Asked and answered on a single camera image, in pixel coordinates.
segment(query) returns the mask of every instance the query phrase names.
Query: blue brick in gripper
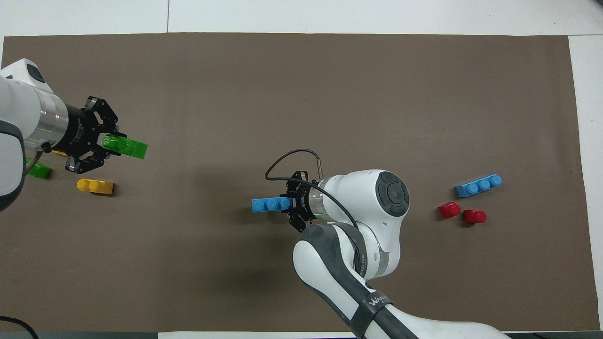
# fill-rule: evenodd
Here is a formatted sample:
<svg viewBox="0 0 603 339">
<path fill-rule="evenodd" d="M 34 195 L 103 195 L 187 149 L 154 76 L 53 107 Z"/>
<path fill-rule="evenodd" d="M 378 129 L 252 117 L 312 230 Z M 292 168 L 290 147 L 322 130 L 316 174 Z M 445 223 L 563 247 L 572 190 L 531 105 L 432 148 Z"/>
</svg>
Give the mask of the blue brick in gripper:
<svg viewBox="0 0 603 339">
<path fill-rule="evenodd" d="M 287 197 L 252 199 L 253 213 L 285 211 L 293 207 L 293 199 Z"/>
<path fill-rule="evenodd" d="M 466 183 L 456 187 L 456 192 L 461 198 L 470 197 L 471 195 L 484 192 L 492 187 L 500 186 L 502 178 L 498 174 L 492 174 L 481 179 Z"/>
</svg>

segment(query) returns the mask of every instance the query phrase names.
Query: cable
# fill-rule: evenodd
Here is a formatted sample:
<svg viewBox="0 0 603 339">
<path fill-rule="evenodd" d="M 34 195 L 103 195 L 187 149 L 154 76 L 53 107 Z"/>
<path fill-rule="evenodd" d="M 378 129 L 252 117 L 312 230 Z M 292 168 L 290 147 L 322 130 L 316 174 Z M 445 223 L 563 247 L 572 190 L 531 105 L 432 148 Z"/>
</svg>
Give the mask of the cable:
<svg viewBox="0 0 603 339">
<path fill-rule="evenodd" d="M 312 155 L 314 155 L 316 157 L 316 161 L 318 164 L 318 176 L 322 179 L 322 168 L 320 166 L 320 158 L 318 157 L 318 154 L 316 154 L 315 151 L 312 150 L 308 150 L 306 148 L 298 148 L 296 150 L 292 150 L 289 151 L 287 153 L 285 153 L 283 156 L 281 156 L 280 158 L 278 158 L 273 164 L 272 166 L 270 166 L 268 168 L 268 170 L 266 171 L 266 173 L 264 174 L 264 178 L 266 180 L 269 181 L 292 181 L 292 182 L 299 182 L 299 183 L 303 183 L 306 185 L 309 185 L 310 187 L 316 189 L 317 191 L 321 192 L 322 194 L 326 195 L 329 199 L 331 199 L 347 216 L 347 218 L 352 222 L 352 225 L 355 228 L 358 228 L 358 224 L 356 224 L 356 220 L 354 220 L 354 218 L 352 217 L 352 215 L 350 214 L 350 212 L 348 212 L 348 210 L 334 197 L 332 196 L 330 193 L 328 193 L 327 191 L 325 191 L 323 188 L 319 187 L 318 185 L 311 183 L 309 181 L 305 181 L 302 179 L 296 179 L 296 178 L 285 178 L 285 177 L 269 177 L 268 175 L 270 174 L 270 171 L 272 171 L 272 169 L 279 163 L 281 162 L 281 160 L 283 160 L 284 158 L 292 155 L 293 153 L 297 153 L 297 152 L 308 152 L 311 153 Z"/>
<path fill-rule="evenodd" d="M 547 338 L 547 337 L 543 337 L 542 335 L 540 335 L 540 334 L 538 334 L 538 333 L 533 333 L 533 332 L 532 332 L 532 335 L 533 335 L 533 336 L 535 336 L 535 337 L 537 337 L 537 338 L 542 338 L 542 339 L 550 339 L 550 338 Z"/>
<path fill-rule="evenodd" d="M 4 315 L 0 315 L 0 321 L 17 324 L 17 325 L 23 327 L 27 332 L 29 332 L 33 339 L 38 339 L 37 333 L 34 331 L 34 329 L 28 323 L 24 322 L 23 320 L 11 318 L 11 317 L 5 317 Z"/>
<path fill-rule="evenodd" d="M 34 165 L 37 163 L 38 160 L 40 160 L 40 157 L 42 156 L 42 151 L 37 151 L 36 155 L 33 157 L 33 159 L 27 164 L 27 167 L 25 168 L 25 174 L 28 174 L 32 168 L 34 168 Z"/>
</svg>

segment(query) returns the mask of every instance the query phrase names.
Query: brown table surface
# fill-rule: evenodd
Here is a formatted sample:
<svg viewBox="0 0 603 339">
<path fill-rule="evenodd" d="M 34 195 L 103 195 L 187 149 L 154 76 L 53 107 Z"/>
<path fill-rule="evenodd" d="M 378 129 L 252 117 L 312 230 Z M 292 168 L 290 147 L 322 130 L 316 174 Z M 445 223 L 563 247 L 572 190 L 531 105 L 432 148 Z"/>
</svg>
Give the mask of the brown table surface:
<svg viewBox="0 0 603 339">
<path fill-rule="evenodd" d="M 346 331 L 298 280 L 297 232 L 252 214 L 293 148 L 325 176 L 381 168 L 411 194 L 402 259 L 371 282 L 401 310 L 501 330 L 599 329 L 566 37 L 132 34 L 7 37 L 55 93 L 106 99 L 145 160 L 76 189 L 65 158 L 0 215 L 0 314 L 39 331 Z M 309 170 L 295 155 L 276 169 Z M 502 186 L 459 199 L 489 174 Z M 466 227 L 437 206 L 488 220 Z"/>
</svg>

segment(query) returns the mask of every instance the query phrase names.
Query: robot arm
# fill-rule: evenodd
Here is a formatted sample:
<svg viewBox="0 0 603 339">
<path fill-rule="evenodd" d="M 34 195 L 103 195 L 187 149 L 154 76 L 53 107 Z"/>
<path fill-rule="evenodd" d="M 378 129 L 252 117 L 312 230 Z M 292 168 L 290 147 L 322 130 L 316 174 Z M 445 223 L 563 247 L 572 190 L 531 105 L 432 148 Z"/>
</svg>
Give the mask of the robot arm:
<svg viewBox="0 0 603 339">
<path fill-rule="evenodd" d="M 117 121 L 100 98 L 89 97 L 83 109 L 65 104 L 54 95 L 36 64 L 27 59 L 0 70 L 0 211 L 15 200 L 23 186 L 25 148 L 61 151 L 68 156 L 65 169 L 82 174 L 104 165 L 111 154 L 121 155 L 97 144 L 101 133 L 125 139 L 126 135 L 118 132 Z"/>
<path fill-rule="evenodd" d="M 400 227 L 409 195 L 399 177 L 373 169 L 317 184 L 350 211 L 358 228 L 320 191 L 304 184 L 290 187 L 283 194 L 295 200 L 289 218 L 302 215 L 306 221 L 293 251 L 295 271 L 358 338 L 508 338 L 484 324 L 414 317 L 367 283 L 391 273 L 400 259 Z M 327 224 L 310 224 L 315 217 Z"/>
</svg>

